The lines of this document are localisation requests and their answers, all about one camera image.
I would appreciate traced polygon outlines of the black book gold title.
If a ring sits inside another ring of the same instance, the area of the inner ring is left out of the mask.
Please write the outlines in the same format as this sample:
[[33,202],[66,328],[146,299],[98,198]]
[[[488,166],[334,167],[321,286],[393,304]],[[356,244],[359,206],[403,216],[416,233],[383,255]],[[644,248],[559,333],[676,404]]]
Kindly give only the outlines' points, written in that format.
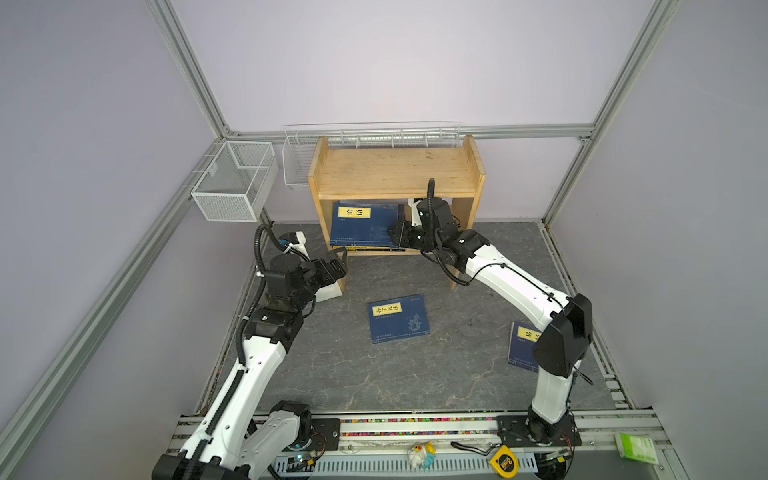
[[331,250],[345,249],[347,252],[371,253],[373,255],[404,253],[404,248],[367,247],[367,246],[330,246]]

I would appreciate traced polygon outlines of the blue folder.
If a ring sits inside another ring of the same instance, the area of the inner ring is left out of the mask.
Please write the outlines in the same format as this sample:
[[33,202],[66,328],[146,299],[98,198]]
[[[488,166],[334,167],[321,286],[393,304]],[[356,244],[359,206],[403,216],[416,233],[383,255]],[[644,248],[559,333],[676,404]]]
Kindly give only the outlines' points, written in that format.
[[526,327],[520,323],[513,322],[510,331],[507,363],[524,370],[537,372],[539,366],[533,355],[533,347],[540,336],[541,333],[533,327]]
[[393,249],[389,229],[404,219],[402,204],[338,202],[331,223],[332,246]]
[[431,333],[424,298],[420,294],[371,302],[367,305],[367,313],[373,344]]

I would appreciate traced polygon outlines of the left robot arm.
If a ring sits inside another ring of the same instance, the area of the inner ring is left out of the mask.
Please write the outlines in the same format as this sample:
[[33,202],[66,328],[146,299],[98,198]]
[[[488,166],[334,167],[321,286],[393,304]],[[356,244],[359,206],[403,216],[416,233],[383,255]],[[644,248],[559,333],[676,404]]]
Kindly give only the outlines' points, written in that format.
[[257,227],[253,249],[260,283],[236,329],[236,361],[203,421],[177,454],[158,459],[152,478],[258,479],[274,470],[286,448],[310,443],[312,419],[304,403],[280,401],[264,424],[252,423],[320,291],[347,274],[346,248],[311,258],[305,242],[300,231],[276,236],[268,224]]

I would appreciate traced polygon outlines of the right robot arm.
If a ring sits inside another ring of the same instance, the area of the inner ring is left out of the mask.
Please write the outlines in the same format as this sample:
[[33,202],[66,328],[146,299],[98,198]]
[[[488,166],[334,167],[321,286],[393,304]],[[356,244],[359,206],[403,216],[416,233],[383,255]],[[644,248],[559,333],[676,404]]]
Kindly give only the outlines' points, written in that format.
[[419,251],[456,285],[487,286],[540,332],[532,348],[538,373],[526,435],[541,446],[562,437],[575,444],[570,395],[593,341],[591,301],[549,286],[508,259],[484,235],[462,229],[445,200],[427,196],[407,205],[405,219],[389,229],[396,246]]

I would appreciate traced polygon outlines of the white tissue pack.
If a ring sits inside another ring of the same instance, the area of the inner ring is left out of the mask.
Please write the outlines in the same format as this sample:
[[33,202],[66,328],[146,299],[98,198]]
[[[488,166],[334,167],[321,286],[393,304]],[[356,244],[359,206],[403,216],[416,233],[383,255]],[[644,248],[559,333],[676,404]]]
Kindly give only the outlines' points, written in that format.
[[344,283],[345,281],[343,279],[340,279],[331,285],[327,285],[320,288],[315,294],[316,301],[320,303],[320,302],[341,297],[344,294]]

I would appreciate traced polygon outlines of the white mesh box basket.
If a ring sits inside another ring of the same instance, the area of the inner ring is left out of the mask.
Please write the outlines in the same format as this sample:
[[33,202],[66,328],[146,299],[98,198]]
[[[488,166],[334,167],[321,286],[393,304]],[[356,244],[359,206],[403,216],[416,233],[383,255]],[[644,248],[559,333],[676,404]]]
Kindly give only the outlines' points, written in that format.
[[191,195],[209,222],[257,223],[278,172],[272,143],[224,141]]

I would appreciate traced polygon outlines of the small colourful toy figure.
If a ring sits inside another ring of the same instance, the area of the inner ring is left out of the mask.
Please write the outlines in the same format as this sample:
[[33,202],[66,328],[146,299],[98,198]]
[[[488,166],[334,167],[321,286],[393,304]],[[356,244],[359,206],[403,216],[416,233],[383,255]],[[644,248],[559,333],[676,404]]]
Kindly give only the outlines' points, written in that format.
[[431,442],[412,446],[407,453],[411,469],[430,469],[436,458],[436,449]]

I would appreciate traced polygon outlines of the yellow tape measure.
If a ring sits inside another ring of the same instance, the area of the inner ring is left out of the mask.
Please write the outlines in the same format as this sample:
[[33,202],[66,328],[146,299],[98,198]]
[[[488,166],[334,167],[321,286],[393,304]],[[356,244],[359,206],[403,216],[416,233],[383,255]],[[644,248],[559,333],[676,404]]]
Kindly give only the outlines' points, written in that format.
[[489,460],[491,468],[503,479],[512,479],[520,471],[520,462],[515,453],[501,445]]

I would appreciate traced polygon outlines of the green white small box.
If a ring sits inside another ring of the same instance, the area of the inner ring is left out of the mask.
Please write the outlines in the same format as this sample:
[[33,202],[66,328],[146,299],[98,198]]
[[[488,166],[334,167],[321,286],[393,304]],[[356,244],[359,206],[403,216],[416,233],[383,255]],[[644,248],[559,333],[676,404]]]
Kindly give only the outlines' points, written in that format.
[[615,441],[621,458],[651,465],[659,464],[656,445],[653,439],[626,433],[616,433]]

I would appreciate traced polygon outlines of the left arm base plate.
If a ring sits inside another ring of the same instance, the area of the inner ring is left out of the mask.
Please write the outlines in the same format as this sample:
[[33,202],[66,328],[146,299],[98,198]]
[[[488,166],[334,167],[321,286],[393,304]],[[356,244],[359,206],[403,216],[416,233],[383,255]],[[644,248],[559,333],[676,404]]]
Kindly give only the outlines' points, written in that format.
[[308,437],[289,445],[286,451],[337,451],[341,440],[341,420],[338,417],[315,418],[311,420]]

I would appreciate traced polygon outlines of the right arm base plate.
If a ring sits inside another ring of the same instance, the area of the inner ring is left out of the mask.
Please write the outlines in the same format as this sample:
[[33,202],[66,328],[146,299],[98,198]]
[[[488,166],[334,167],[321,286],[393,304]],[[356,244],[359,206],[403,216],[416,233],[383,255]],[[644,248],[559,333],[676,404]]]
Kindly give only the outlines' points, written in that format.
[[497,436],[510,448],[578,447],[582,439],[575,418],[567,412],[558,422],[550,424],[536,414],[508,414],[497,418]]

